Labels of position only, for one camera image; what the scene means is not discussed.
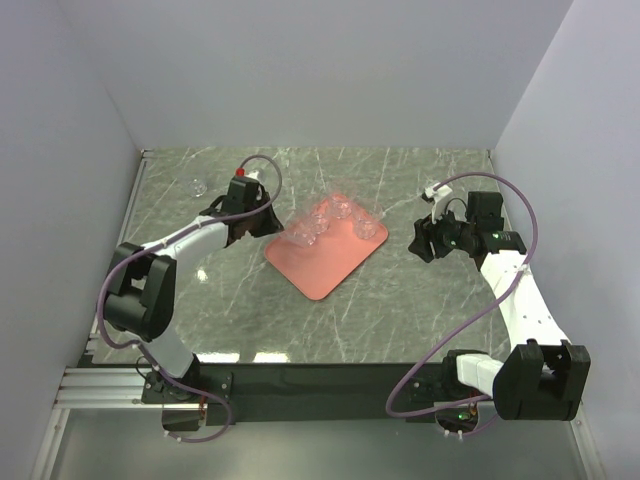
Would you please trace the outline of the clear faceted glass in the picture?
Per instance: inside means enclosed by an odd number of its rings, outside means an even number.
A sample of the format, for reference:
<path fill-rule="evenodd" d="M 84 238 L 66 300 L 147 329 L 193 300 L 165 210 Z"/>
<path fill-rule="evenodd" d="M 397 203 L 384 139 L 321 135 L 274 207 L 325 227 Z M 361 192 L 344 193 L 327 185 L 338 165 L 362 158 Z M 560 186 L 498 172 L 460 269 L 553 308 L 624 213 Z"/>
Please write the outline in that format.
<path fill-rule="evenodd" d="M 293 217 L 280 236 L 285 241 L 302 248 L 311 247 L 317 240 L 314 224 L 307 214 Z"/>
<path fill-rule="evenodd" d="M 354 234 L 363 240 L 372 238 L 379 229 L 383 215 L 383 208 L 377 201 L 367 197 L 356 197 L 351 207 Z"/>
<path fill-rule="evenodd" d="M 337 219 L 346 219 L 351 215 L 352 204 L 356 196 L 356 187 L 344 179 L 332 180 L 327 187 L 328 213 Z"/>
<path fill-rule="evenodd" d="M 185 189 L 191 197 L 202 197 L 208 190 L 207 178 L 200 173 L 188 173 L 185 176 Z"/>
<path fill-rule="evenodd" d="M 314 236 L 325 233 L 330 226 L 331 214 L 326 200 L 314 202 L 309 208 L 306 223 Z"/>

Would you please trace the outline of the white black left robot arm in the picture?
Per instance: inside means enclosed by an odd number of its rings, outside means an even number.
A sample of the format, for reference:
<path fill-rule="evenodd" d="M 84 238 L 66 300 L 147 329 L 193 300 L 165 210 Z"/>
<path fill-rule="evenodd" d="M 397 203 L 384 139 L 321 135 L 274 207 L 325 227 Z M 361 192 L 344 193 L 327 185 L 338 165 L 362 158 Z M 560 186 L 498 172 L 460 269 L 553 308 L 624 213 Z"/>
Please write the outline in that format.
<path fill-rule="evenodd" d="M 281 232 L 271 202 L 257 173 L 239 169 L 227 192 L 187 226 L 155 243 L 125 242 L 114 252 L 98 316 L 152 357 L 177 401 L 191 401 L 201 389 L 200 362 L 171 326 L 178 276 L 245 234 L 260 238 Z"/>

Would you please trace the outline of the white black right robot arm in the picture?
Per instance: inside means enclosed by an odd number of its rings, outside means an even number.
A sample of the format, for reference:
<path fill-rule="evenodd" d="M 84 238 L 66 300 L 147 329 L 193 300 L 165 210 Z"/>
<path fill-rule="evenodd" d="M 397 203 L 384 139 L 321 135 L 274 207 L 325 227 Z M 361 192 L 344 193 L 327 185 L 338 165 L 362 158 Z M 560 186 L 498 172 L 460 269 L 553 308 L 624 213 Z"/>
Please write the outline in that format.
<path fill-rule="evenodd" d="M 475 389 L 493 400 L 504 420 L 574 419 L 591 358 L 584 346 L 569 341 L 547 308 L 525 262 L 521 236 L 504 228 L 501 194 L 470 192 L 463 220 L 448 209 L 449 187 L 428 187 L 422 198 L 432 208 L 415 222 L 410 252 L 425 262 L 454 250 L 467 253 L 498 302 L 511 347 L 505 361 L 449 352 L 440 375 L 443 393 L 462 399 Z"/>

